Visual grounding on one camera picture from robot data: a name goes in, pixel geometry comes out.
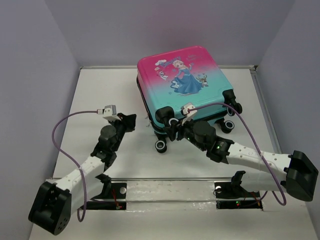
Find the elsa illustration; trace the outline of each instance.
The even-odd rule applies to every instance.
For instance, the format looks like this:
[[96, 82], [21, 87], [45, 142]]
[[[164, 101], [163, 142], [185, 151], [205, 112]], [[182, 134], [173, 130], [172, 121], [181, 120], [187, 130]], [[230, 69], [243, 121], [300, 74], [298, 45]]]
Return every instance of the elsa illustration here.
[[172, 85], [171, 88], [174, 89], [176, 93], [180, 94], [196, 94], [198, 93], [201, 88], [203, 88], [202, 83], [198, 82], [195, 77], [190, 73], [192, 69], [192, 65], [190, 64], [189, 68], [184, 65], [184, 62], [181, 60], [175, 60], [172, 65], [175, 68], [179, 69], [178, 74], [175, 78], [171, 81]]

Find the blond hair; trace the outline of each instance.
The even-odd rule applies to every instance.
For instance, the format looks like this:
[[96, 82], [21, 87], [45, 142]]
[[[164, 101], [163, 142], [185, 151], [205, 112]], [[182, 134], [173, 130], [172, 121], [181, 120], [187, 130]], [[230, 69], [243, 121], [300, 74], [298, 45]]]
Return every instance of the blond hair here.
[[187, 66], [184, 65], [184, 62], [181, 61], [181, 60], [175, 60], [175, 61], [172, 63], [172, 65], [176, 68], [178, 63], [179, 63], [179, 64], [182, 64], [183, 67], [187, 68]]

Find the blue dress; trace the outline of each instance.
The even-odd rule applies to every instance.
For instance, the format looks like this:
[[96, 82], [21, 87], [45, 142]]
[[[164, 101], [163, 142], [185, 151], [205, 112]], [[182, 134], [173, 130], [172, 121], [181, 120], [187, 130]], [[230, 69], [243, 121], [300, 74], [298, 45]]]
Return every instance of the blue dress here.
[[[178, 76], [182, 72], [184, 72], [184, 75], [182, 78], [179, 78]], [[202, 83], [198, 82], [187, 68], [180, 69], [179, 73], [175, 76], [171, 83], [172, 85], [170, 87], [173, 88], [176, 93], [180, 94], [196, 94], [202, 88]]]

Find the white table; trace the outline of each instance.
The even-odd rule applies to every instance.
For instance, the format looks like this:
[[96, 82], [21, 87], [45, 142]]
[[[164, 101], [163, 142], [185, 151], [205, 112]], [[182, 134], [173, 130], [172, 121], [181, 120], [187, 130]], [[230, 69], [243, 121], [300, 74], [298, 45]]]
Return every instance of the white table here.
[[[247, 122], [260, 148], [274, 151], [257, 92], [249, 69], [223, 69], [234, 87], [237, 102], [242, 104], [242, 117]], [[156, 152], [157, 137], [145, 110], [136, 83], [136, 69], [83, 69], [74, 94], [71, 113], [96, 110], [114, 104], [118, 112], [137, 114], [134, 132], [127, 133], [117, 152], [117, 159], [108, 170], [112, 178], [204, 178], [232, 177], [238, 166], [215, 163], [186, 140], [169, 142], [164, 154]], [[254, 147], [246, 129], [237, 116], [226, 116], [234, 122], [230, 134], [216, 127], [218, 136]], [[71, 117], [66, 125], [61, 148], [83, 163], [97, 144], [100, 129], [106, 124], [101, 116], [83, 114]], [[54, 178], [62, 178], [75, 168], [59, 154]]]
[[[243, 106], [246, 120], [260, 148], [274, 151], [271, 137], [248, 69], [223, 69]], [[189, 142], [169, 142], [165, 154], [154, 149], [157, 140], [136, 85], [136, 69], [81, 70], [70, 112], [96, 110], [115, 104], [124, 114], [137, 114], [136, 130], [125, 135], [117, 159], [108, 170], [112, 178], [207, 178], [231, 177], [244, 167], [210, 161]], [[230, 134], [217, 127], [217, 135], [253, 147], [236, 116]], [[82, 163], [96, 145], [106, 124], [100, 116], [72, 117], [66, 125], [62, 148]], [[54, 178], [71, 172], [73, 163], [59, 155]], [[281, 207], [272, 194], [259, 209], [217, 210], [212, 181], [129, 181], [127, 211], [88, 211], [83, 223], [72, 215], [68, 227], [53, 236], [34, 225], [30, 240], [316, 240], [304, 202], [288, 196]]]

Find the pink and teal suitcase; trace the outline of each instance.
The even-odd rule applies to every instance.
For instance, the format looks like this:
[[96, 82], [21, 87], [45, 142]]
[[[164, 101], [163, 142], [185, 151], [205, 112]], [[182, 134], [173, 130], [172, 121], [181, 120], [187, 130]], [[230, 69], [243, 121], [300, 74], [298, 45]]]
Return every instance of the pink and teal suitcase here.
[[[192, 46], [144, 57], [138, 62], [137, 69], [137, 85], [159, 139], [155, 148], [160, 153], [167, 149], [165, 125], [157, 116], [161, 109], [171, 107], [177, 119], [184, 117], [181, 107], [187, 103], [196, 108], [225, 103], [242, 112], [232, 85], [204, 47]], [[230, 133], [235, 125], [224, 120], [226, 114], [234, 115], [224, 106], [212, 105], [199, 109], [193, 120], [205, 120], [211, 125], [217, 123], [224, 133]]]

